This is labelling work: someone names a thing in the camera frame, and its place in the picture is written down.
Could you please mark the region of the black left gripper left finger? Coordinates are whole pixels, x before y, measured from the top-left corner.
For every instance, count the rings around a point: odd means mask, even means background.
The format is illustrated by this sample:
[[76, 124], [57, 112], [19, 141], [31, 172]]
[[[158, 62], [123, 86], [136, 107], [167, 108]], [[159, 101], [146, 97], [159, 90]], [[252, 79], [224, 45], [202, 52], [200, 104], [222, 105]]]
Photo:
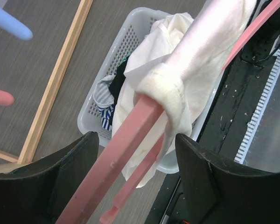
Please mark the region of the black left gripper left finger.
[[0, 174], [0, 224], [53, 224], [93, 166], [99, 137], [87, 132], [38, 161]]

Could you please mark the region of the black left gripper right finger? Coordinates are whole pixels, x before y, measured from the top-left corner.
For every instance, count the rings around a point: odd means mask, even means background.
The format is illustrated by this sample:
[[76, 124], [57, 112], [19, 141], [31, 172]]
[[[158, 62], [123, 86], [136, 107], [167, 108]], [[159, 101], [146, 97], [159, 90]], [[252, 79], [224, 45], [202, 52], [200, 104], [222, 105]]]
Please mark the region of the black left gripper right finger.
[[280, 172], [247, 167], [183, 134], [175, 149], [192, 224], [280, 224]]

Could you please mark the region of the pink hanger with striped top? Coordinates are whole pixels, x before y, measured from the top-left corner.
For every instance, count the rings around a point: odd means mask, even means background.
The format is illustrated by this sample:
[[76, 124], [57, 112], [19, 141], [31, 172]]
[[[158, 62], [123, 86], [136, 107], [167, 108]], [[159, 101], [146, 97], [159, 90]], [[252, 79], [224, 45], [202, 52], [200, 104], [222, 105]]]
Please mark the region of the pink hanger with striped top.
[[13, 103], [14, 103], [14, 97], [10, 93], [0, 90], [0, 105], [9, 106], [12, 105]]

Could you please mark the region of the blue striped tank top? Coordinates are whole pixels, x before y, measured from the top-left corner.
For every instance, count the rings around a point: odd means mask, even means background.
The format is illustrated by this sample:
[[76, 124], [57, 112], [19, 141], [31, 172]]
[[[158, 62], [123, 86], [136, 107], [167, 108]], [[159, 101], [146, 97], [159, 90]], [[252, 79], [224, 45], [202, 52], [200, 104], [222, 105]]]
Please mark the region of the blue striped tank top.
[[114, 97], [109, 91], [109, 86], [111, 85], [116, 74], [108, 75], [101, 79], [95, 86], [93, 92], [93, 100], [98, 107], [98, 112], [100, 115], [101, 125], [107, 130], [112, 130], [112, 115], [114, 113]]

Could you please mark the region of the pink hanger with white top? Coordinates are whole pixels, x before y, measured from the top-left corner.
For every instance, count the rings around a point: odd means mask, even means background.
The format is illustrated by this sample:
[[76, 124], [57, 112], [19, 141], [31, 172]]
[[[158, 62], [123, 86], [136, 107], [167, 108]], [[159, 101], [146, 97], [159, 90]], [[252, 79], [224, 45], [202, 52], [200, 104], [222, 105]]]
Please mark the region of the pink hanger with white top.
[[[255, 20], [251, 21], [251, 19], [249, 19], [245, 30], [232, 49], [221, 73], [258, 29], [279, 8], [280, 0], [273, 0]], [[111, 138], [104, 151], [97, 158], [60, 214], [57, 223], [85, 224], [88, 222], [124, 166], [163, 113], [164, 108], [154, 99], [146, 95], [140, 95], [138, 97], [134, 108]], [[100, 218], [102, 224], [110, 224], [113, 222], [140, 181], [144, 178], [149, 169], [158, 162], [157, 158], [164, 141], [164, 135], [160, 136], [148, 151], [145, 158], [115, 196], [111, 209], [105, 212]]]

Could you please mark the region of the black tank top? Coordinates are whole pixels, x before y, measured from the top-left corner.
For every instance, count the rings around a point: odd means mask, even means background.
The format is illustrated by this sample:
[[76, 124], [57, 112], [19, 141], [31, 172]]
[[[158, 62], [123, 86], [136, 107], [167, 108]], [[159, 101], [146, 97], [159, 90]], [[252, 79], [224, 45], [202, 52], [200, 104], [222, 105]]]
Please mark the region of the black tank top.
[[108, 87], [111, 95], [114, 98], [114, 102], [113, 102], [113, 107], [115, 108], [118, 98], [119, 98], [119, 93], [121, 90], [121, 87], [126, 79], [126, 77], [124, 76], [124, 71], [126, 68], [126, 64], [127, 61], [124, 61], [116, 70], [115, 72], [115, 78], [112, 80], [110, 86]]

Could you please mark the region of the white tank top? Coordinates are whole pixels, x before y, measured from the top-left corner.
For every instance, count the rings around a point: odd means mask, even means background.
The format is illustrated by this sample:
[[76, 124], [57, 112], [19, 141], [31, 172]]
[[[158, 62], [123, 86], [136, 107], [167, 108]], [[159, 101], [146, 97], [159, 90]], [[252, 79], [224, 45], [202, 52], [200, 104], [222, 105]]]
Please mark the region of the white tank top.
[[160, 136], [165, 141], [157, 161], [174, 150], [177, 134], [191, 135], [255, 6], [254, 0], [208, 0], [195, 18], [177, 13], [152, 25], [127, 60], [112, 132], [117, 132], [140, 95], [154, 99], [164, 113], [122, 169], [126, 179]]

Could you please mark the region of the light blue hanger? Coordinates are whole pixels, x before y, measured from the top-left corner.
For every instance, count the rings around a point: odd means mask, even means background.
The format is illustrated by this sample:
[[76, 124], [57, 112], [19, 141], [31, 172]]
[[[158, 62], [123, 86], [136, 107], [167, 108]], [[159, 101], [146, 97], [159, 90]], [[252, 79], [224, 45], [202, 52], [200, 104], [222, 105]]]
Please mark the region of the light blue hanger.
[[0, 28], [24, 41], [33, 37], [32, 31], [27, 26], [2, 8], [0, 8]]

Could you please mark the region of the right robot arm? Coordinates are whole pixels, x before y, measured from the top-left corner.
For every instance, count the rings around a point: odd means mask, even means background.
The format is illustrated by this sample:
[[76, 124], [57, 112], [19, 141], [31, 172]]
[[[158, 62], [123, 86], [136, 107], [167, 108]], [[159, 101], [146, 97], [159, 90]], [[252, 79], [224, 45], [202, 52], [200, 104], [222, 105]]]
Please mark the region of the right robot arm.
[[280, 8], [258, 29], [244, 46], [240, 58], [254, 66], [262, 66], [276, 52], [275, 40], [280, 35]]

